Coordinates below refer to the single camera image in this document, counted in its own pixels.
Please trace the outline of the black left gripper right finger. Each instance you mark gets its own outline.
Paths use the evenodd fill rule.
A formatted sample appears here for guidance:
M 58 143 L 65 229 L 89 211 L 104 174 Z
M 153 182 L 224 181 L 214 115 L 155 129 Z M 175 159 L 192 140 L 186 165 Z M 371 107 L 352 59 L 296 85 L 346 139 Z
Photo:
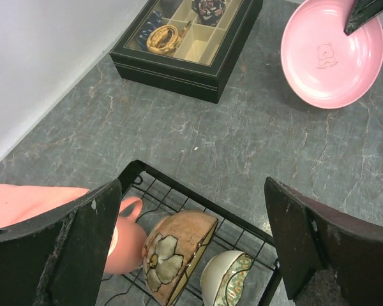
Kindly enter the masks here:
M 383 226 L 340 212 L 267 177 L 267 215 L 289 300 L 383 305 Z

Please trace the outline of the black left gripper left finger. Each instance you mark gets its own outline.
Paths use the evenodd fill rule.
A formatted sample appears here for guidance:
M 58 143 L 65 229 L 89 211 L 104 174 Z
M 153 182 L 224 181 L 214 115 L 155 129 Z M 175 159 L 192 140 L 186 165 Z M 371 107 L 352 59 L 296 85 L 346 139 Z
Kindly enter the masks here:
M 121 196 L 115 179 L 0 227 L 0 305 L 94 305 Z

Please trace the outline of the pink plate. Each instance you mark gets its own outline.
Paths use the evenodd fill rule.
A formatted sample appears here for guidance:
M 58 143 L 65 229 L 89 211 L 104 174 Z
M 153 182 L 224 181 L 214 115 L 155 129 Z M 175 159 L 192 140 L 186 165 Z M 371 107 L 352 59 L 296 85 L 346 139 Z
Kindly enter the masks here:
M 363 96 L 383 63 L 378 17 L 351 35 L 344 32 L 352 1 L 304 1 L 282 36 L 282 69 L 292 90 L 324 109 L 348 106 Z

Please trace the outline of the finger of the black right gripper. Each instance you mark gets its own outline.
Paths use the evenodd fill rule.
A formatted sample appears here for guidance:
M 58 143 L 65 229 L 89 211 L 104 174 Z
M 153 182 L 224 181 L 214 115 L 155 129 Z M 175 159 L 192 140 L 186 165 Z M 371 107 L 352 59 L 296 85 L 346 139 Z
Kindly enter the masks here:
M 383 12 L 383 0 L 354 0 L 347 16 L 344 33 L 351 35 Z

